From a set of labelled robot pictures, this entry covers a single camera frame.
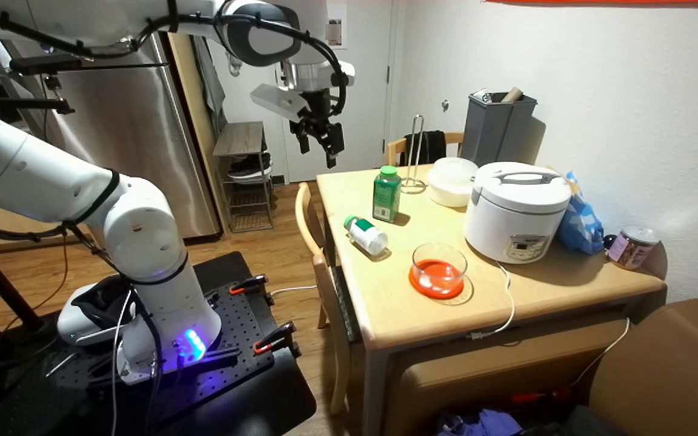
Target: plastic bag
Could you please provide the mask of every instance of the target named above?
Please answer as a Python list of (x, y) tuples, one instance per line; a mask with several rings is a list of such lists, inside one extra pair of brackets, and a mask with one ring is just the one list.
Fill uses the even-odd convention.
[(573, 196), (556, 234), (569, 251), (601, 253), (604, 251), (602, 223), (594, 214), (591, 205), (583, 198), (573, 172), (568, 172), (565, 179), (570, 183)]

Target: brown couch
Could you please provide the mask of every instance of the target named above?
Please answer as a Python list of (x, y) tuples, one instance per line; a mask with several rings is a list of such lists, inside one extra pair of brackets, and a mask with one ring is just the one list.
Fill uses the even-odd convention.
[[(388, 376), (384, 434), (430, 430), (443, 409), (566, 386), (625, 327), (603, 312), (404, 353)], [(698, 300), (657, 309), (594, 368), (576, 388), (621, 430), (698, 434)]]

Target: gray trash can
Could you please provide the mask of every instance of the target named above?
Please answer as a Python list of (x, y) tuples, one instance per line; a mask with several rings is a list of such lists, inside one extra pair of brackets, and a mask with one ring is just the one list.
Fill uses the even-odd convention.
[(469, 96), (460, 157), (478, 166), (524, 158), (527, 130), (537, 100), (523, 96), (516, 102), (501, 103), (506, 94), (493, 92), (491, 103)]

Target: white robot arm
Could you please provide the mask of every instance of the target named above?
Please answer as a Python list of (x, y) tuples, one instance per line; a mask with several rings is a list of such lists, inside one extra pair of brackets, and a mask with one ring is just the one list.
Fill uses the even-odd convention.
[[(286, 89), (263, 86), (252, 97), (287, 116), (302, 144), (314, 136), (330, 165), (343, 135), (329, 117), (341, 112), (354, 69), (322, 42), (326, 23), (324, 0), (0, 0), (1, 39), (35, 39), (84, 58), (122, 56), (151, 32), (170, 30), (214, 39), (254, 66), (282, 61)], [(334, 105), (330, 88), (340, 90)], [(103, 229), (108, 260), (151, 314), (125, 326), (117, 366), (126, 383), (150, 378), (153, 362), (159, 373), (194, 364), (217, 339), (221, 320), (152, 183), (91, 165), (0, 121), (0, 207)]]

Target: white cable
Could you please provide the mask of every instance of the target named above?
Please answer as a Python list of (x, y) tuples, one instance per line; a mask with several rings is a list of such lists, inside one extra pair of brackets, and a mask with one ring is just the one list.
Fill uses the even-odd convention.
[(576, 381), (573, 381), (572, 383), (570, 383), (570, 387), (573, 387), (573, 386), (575, 386), (576, 384), (578, 384), (578, 382), (581, 381), (581, 379), (583, 378), (583, 376), (584, 376), (585, 374), (587, 374), (587, 372), (589, 372), (589, 370), (591, 369), (591, 367), (594, 366), (594, 364), (595, 364), (596, 362), (598, 362), (599, 359), (601, 359), (601, 358), (605, 355), (605, 353), (607, 353), (607, 351), (610, 350), (610, 348), (612, 348), (615, 344), (618, 344), (618, 341), (619, 341), (619, 340), (623, 339), (623, 337), (626, 336), (627, 332), (629, 331), (629, 324), (630, 324), (630, 323), (631, 323), (631, 322), (629, 321), (629, 318), (627, 318), (627, 326), (626, 326), (626, 328), (623, 329), (623, 333), (622, 333), (620, 336), (618, 336), (618, 339), (613, 340), (613, 344), (608, 345), (607, 348), (605, 348), (605, 350), (604, 350), (601, 354), (599, 354), (598, 356), (596, 356), (596, 358), (589, 364), (589, 366), (587, 366), (587, 368), (584, 369), (583, 372), (581, 372), (581, 375), (579, 375), (578, 378), (576, 378)]
[(508, 271), (502, 267), (502, 265), (495, 260), (495, 263), (499, 268), (502, 270), (503, 273), (505, 273), (505, 293), (508, 294), (508, 300), (510, 300), (510, 316), (508, 317), (508, 320), (502, 325), (500, 328), (496, 329), (495, 331), (488, 331), (488, 332), (480, 332), (480, 331), (471, 331), (470, 334), (468, 334), (468, 339), (484, 339), (484, 337), (487, 336), (492, 336), (495, 333), (499, 333), (503, 331), (504, 329), (508, 328), (510, 325), (510, 321), (513, 320), (513, 315), (516, 315), (516, 302), (513, 301), (513, 296), (510, 295), (510, 274), (508, 274)]
[(312, 286), (296, 286), (294, 288), (285, 288), (285, 289), (277, 289), (275, 291), (271, 291), (271, 296), (275, 296), (276, 294), (282, 293), (282, 292), (287, 292), (287, 291), (297, 291), (300, 289), (316, 289), (316, 285)]
[(117, 319), (117, 326), (115, 327), (115, 339), (111, 343), (111, 436), (115, 436), (115, 430), (117, 429), (117, 398), (115, 397), (115, 385), (117, 373), (117, 365), (115, 364), (117, 360), (117, 339), (120, 333), (120, 325), (122, 323), (122, 316), (125, 314), (125, 309), (128, 307), (128, 299), (131, 298), (131, 291), (128, 291), (128, 295), (125, 296), (125, 301), (122, 303), (122, 309), (120, 309), (120, 318)]

